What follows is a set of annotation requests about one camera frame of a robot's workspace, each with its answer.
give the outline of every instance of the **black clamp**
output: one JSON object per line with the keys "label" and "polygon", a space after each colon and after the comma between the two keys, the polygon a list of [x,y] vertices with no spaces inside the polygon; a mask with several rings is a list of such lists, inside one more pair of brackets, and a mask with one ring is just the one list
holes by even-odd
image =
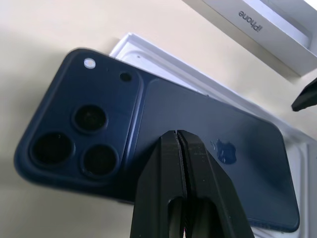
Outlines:
{"label": "black clamp", "polygon": [[168,131],[137,187],[130,238],[254,238],[233,183],[189,132]]}

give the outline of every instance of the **blue iphone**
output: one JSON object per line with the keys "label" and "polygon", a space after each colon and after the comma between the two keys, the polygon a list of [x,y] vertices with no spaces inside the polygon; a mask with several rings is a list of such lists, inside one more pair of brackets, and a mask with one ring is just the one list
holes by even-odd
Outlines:
{"label": "blue iphone", "polygon": [[275,125],[87,49],[64,59],[16,149],[15,167],[46,186],[133,202],[154,144],[179,129],[203,140],[232,179],[251,225],[298,228]]}

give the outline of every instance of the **beige surface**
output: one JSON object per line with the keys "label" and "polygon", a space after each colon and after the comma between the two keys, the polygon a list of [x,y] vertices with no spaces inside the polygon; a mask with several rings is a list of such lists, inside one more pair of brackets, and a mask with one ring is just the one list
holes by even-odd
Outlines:
{"label": "beige surface", "polygon": [[109,53],[126,32],[317,138],[317,109],[293,113],[290,108],[317,72],[287,81],[181,0],[2,0],[1,238],[129,237],[131,206],[32,185],[12,163],[18,140],[67,52],[89,47]]}

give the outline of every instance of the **camera lens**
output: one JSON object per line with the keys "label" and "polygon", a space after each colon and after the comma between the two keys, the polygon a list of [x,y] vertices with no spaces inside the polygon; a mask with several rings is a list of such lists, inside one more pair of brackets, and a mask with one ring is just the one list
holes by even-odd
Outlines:
{"label": "camera lens", "polygon": [[106,123],[106,115],[100,107],[85,105],[75,115],[77,125],[86,131],[96,131]]}
{"label": "camera lens", "polygon": [[47,165],[55,165],[68,159],[71,152],[72,142],[60,132],[43,135],[33,146],[35,159]]}
{"label": "camera lens", "polygon": [[84,156],[84,167],[93,175],[107,175],[116,165],[115,152],[106,145],[95,145]]}

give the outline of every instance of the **cardboard box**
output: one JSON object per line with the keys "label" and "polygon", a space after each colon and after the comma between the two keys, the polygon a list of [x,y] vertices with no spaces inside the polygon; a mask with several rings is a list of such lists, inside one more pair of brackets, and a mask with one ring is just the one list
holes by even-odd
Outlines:
{"label": "cardboard box", "polygon": [[214,23],[199,9],[212,8],[297,74],[317,68],[317,11],[304,0],[184,1]]}

